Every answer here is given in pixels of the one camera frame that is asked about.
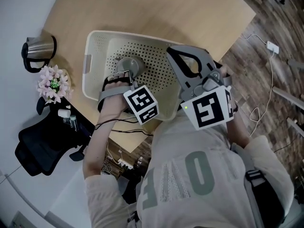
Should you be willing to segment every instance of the hand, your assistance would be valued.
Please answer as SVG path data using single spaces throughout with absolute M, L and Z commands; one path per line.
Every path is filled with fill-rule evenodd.
M 220 73 L 222 74 L 222 77 L 226 77 L 227 76 L 227 68 L 226 66 L 222 66 L 220 69 Z M 237 105 L 236 105 L 236 101 L 233 98 L 232 94 L 230 93 L 231 96 L 231 103 L 232 103 L 232 109 L 235 110 Z
M 114 78 L 109 78 L 109 81 L 112 79 L 128 77 L 129 73 L 121 73 L 114 76 Z M 128 86 L 128 83 L 118 81 L 116 83 L 110 83 L 105 86 L 105 90 L 119 87 L 119 86 Z M 120 114 L 128 107 L 128 104 L 123 96 L 123 94 L 109 96 L 104 99 L 103 108 L 100 112 L 99 121 L 107 121 L 110 119 L 115 119 L 120 116 Z

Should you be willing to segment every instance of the electric kettle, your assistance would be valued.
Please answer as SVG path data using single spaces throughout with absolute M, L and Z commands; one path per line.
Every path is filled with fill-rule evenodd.
M 30 73 L 38 73 L 47 66 L 56 53 L 57 42 L 54 36 L 27 37 L 23 44 L 21 56 L 24 67 Z M 41 68 L 31 66 L 31 62 L 44 62 Z

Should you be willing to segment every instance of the sleeve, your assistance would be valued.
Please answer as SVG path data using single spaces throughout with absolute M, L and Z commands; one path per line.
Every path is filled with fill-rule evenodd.
M 294 186 L 285 167 L 270 149 L 267 138 L 255 138 L 245 147 L 245 151 L 249 152 L 254 166 L 267 176 L 287 215 L 294 198 Z
M 85 192 L 92 228 L 125 228 L 129 218 L 128 204 L 119 193 L 112 175 L 86 178 Z

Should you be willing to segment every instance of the white plastic basket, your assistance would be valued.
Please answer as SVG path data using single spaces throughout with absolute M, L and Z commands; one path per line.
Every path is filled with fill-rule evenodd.
M 159 104 L 157 119 L 168 121 L 175 117 L 181 100 L 181 87 L 166 58 L 166 49 L 180 43 L 160 38 L 115 32 L 92 31 L 86 40 L 82 91 L 98 101 L 105 78 L 117 72 L 116 58 L 139 56 L 146 70 L 136 80 L 145 84 Z

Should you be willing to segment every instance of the kettle handle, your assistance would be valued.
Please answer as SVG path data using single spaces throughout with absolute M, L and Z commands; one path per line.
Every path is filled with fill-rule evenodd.
M 44 64 L 43 64 L 43 67 L 44 66 L 47 66 L 49 64 L 50 60 L 46 60 L 44 61 Z M 29 71 L 30 73 L 38 73 L 40 72 L 40 70 L 42 68 L 34 68 L 34 67 L 31 67 L 30 65 L 30 60 L 28 58 L 24 58 L 23 59 L 23 64 L 24 64 L 24 67 L 27 71 Z

